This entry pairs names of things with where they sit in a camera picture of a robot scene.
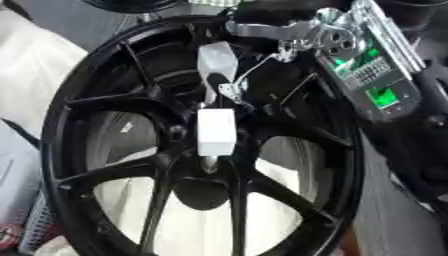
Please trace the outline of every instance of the wire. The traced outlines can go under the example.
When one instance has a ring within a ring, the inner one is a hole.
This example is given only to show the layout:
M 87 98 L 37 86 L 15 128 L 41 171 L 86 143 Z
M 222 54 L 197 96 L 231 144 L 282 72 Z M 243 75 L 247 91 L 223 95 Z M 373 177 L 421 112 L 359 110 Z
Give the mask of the wire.
M 249 69 L 248 71 L 246 71 L 243 75 L 241 75 L 240 77 L 238 77 L 238 79 L 235 81 L 235 84 L 240 87 L 240 85 L 243 83 L 244 79 L 250 74 L 252 73 L 252 71 L 254 71 L 255 69 L 259 68 L 261 65 L 263 65 L 266 61 L 268 61 L 270 58 L 274 58 L 275 54 L 271 54 L 269 56 L 267 56 L 264 60 L 260 61 L 257 65 L 253 66 L 251 69 Z
M 121 21 L 120 25 L 118 26 L 117 30 L 115 31 L 114 35 L 119 34 L 121 31 L 123 31 L 124 27 L 126 26 L 126 24 L 128 23 L 130 15 L 126 14 L 123 17 L 123 20 Z

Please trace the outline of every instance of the green light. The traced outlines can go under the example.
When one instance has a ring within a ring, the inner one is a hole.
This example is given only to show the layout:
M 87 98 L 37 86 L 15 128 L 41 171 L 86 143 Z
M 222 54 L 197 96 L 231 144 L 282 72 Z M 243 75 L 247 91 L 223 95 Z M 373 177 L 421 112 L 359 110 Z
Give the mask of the green light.
M 398 98 L 391 88 L 372 88 L 367 91 L 370 99 L 378 108 L 385 108 L 398 102 Z
M 335 61 L 334 61 L 335 63 L 336 63 L 336 65 L 338 65 L 338 66 L 340 66 L 340 65 L 342 65 L 342 64 L 344 64 L 345 63 L 345 61 L 343 61 L 343 60 L 341 60 L 341 59 L 335 59 Z
M 367 54 L 368 54 L 370 57 L 375 57 L 375 56 L 378 56 L 378 54 L 380 54 L 380 52 L 378 51 L 378 49 L 376 49 L 376 48 L 372 48 L 372 49 L 370 49 L 370 50 L 367 52 Z

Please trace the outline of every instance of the white cloth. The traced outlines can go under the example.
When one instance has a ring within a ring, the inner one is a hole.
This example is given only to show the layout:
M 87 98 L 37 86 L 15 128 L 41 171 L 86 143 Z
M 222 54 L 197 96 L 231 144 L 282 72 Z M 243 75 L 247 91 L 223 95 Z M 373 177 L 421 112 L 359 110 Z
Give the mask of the white cloth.
M 2 8 L 0 6 L 0 118 L 16 122 L 40 137 L 54 93 L 86 52 Z

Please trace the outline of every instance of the wheel spoke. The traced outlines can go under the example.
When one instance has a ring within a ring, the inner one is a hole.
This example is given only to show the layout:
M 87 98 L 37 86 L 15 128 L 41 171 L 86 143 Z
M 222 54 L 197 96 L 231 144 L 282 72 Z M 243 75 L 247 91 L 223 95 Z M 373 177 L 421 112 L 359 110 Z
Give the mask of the wheel spoke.
M 252 172 L 251 191 L 263 194 L 274 200 L 282 202 L 294 210 L 298 211 L 304 219 L 334 223 L 332 216 L 323 210 L 318 209 L 310 201 L 294 193 L 287 187 L 271 179 L 270 177 L 254 170 Z
M 159 225 L 162 213 L 165 209 L 168 198 L 173 189 L 174 175 L 169 172 L 159 172 L 154 180 L 151 203 L 148 208 L 145 223 L 143 225 L 140 243 L 137 246 L 135 255 L 145 255 L 154 251 L 154 238 Z
M 156 168 L 153 163 L 154 158 L 157 158 L 157 154 L 87 171 L 61 180 L 59 186 L 66 190 L 76 189 L 83 191 L 112 180 L 135 177 L 154 177 Z
M 226 187 L 229 189 L 232 217 L 232 256 L 244 256 L 246 249 L 247 198 L 249 195 L 249 179 L 246 175 L 247 170 L 245 170 L 245 166 L 248 166 L 250 162 L 235 160 L 234 158 L 233 161 L 223 161 L 220 162 L 220 165 L 223 170 L 228 171 Z
M 131 65 L 137 71 L 137 74 L 140 78 L 140 81 L 143 83 L 143 86 L 146 89 L 149 89 L 152 86 L 157 86 L 156 81 L 146 70 L 145 66 L 141 63 L 141 61 L 139 60 L 135 51 L 132 49 L 129 42 L 127 41 L 120 42 L 120 47 L 121 50 L 127 55 L 129 61 L 131 62 Z
M 244 256 L 246 249 L 247 182 L 240 181 L 230 195 L 233 256 Z
M 178 143 L 152 156 L 93 169 L 59 181 L 59 187 L 65 190 L 87 190 L 112 180 L 135 177 L 156 177 L 156 171 L 166 170 L 180 157 L 185 143 Z
M 120 111 L 147 114 L 157 122 L 170 120 L 172 125 L 185 123 L 191 111 L 161 90 L 151 90 L 152 95 L 124 93 L 108 96 L 67 100 L 67 106 L 77 114 L 89 115 L 101 111 Z
M 151 203 L 148 207 L 140 243 L 137 246 L 135 255 L 145 255 L 145 253 L 154 251 L 154 238 L 157 226 L 159 225 L 169 195 L 173 190 L 174 181 L 178 176 L 178 173 L 174 172 L 177 169 L 174 165 L 182 153 L 186 152 L 186 149 L 187 144 L 179 143 L 177 147 L 170 148 L 159 154 L 156 161 L 156 165 L 159 168 L 154 179 Z
M 67 100 L 67 106 L 79 111 L 138 112 L 144 103 L 150 101 L 143 93 L 124 93 Z
M 286 136 L 305 139 L 322 146 L 324 149 L 351 149 L 352 143 L 338 137 L 316 125 L 300 122 L 287 116 L 261 117 L 253 126 L 258 143 L 264 143 L 275 136 Z

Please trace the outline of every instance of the gray surface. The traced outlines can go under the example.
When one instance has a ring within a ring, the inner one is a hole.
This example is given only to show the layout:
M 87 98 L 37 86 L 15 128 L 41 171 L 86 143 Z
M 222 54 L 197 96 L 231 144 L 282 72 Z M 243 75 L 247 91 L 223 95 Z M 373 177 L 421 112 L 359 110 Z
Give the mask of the gray surface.
M 104 42 L 123 19 L 77 0 L 19 0 L 42 27 L 87 50 Z M 213 12 L 208 8 L 194 12 Z M 188 6 L 181 12 L 189 12 Z M 356 229 L 365 256 L 445 255 L 433 218 L 400 193 L 388 179 L 384 161 L 367 147 L 367 176 Z

